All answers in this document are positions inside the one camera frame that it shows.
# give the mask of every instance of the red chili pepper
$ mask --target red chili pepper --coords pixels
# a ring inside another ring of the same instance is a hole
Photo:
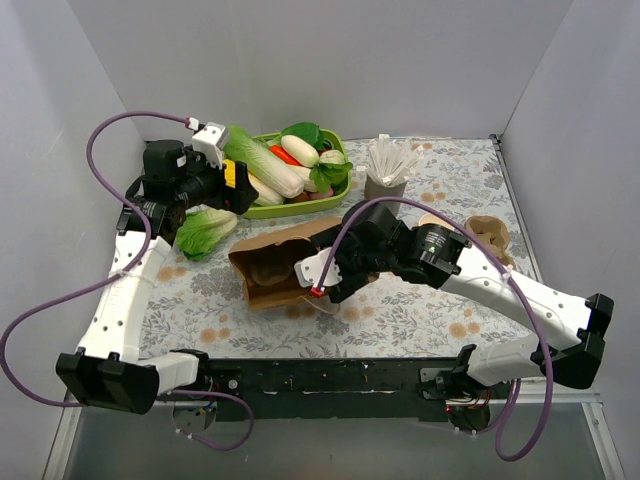
[[[287,151],[282,148],[280,145],[274,145],[273,147],[269,147],[271,153],[273,153],[276,157],[282,160],[287,165],[294,165],[296,167],[302,167],[302,164],[298,162],[295,158],[287,153]]]

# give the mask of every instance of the floral tablecloth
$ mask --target floral tablecloth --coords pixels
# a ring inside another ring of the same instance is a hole
[[[535,278],[500,164],[490,140],[413,139],[425,148],[405,197],[420,200],[464,223],[494,215],[511,234],[517,270]],[[356,166],[368,158],[368,140],[345,147]],[[342,205],[306,217],[240,219],[237,229],[201,262],[175,248],[160,270],[144,320],[141,356],[195,348],[219,358],[455,356],[468,343],[503,342],[528,332],[473,301],[402,282],[391,274],[361,289],[335,315],[308,304],[251,312],[227,259],[238,240],[323,215],[342,215],[363,199],[365,173],[353,173]],[[416,225],[421,211],[399,217]]]

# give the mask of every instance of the gray wall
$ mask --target gray wall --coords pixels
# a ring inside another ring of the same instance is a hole
[[[0,329],[23,311],[102,278],[118,203],[84,159],[91,130],[123,110],[64,0],[0,0]],[[131,123],[106,132],[96,158],[118,188],[139,171]],[[16,330],[8,359],[38,393],[60,399],[57,355],[73,351],[95,295],[37,315]],[[0,476],[42,475],[60,409],[40,406],[0,374]]]
[[[353,138],[503,132],[571,0],[69,3],[128,109]]]
[[[616,301],[596,387],[628,478],[640,477],[639,24],[639,0],[575,0],[504,136],[547,283]]]

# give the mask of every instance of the green plastic tray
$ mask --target green plastic tray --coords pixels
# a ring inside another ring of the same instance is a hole
[[[340,137],[331,130],[322,129],[324,138],[331,141],[333,148],[339,150],[344,155],[345,161],[349,161],[347,151],[344,149],[342,140]],[[265,135],[258,135],[254,137],[259,140],[271,140],[278,133],[267,133]],[[347,177],[346,188],[330,198],[322,198],[320,200],[310,200],[303,203],[291,203],[289,205],[271,205],[266,207],[251,207],[243,215],[245,218],[276,218],[276,217],[289,217],[291,215],[304,215],[306,213],[321,212],[322,210],[329,210],[330,208],[337,207],[342,203],[342,199],[351,190],[351,172]]]

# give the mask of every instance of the white radish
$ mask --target white radish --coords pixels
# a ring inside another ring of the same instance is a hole
[[[318,155],[315,148],[295,135],[285,135],[280,140],[280,145],[282,145],[282,148],[295,158],[300,165],[307,168],[313,167],[320,159],[320,155]]]
[[[292,172],[295,172],[296,174],[298,174],[298,176],[300,178],[302,178],[302,180],[304,180],[304,189],[307,192],[317,192],[318,191],[318,187],[316,187],[316,184],[313,180],[311,180],[311,169],[307,168],[307,167],[298,167],[297,165],[288,165],[287,167],[289,167],[289,169]]]

